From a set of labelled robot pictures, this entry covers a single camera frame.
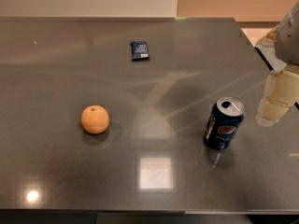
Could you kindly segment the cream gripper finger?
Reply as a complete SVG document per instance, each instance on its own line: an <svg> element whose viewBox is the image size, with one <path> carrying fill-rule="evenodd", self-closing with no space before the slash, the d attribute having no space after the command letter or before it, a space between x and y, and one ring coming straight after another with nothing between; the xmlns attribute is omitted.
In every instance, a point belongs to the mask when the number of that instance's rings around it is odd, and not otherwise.
<svg viewBox="0 0 299 224"><path fill-rule="evenodd" d="M287 64L281 71L272 71L268 76L256 122L262 127L270 127L298 101L299 66Z"/></svg>

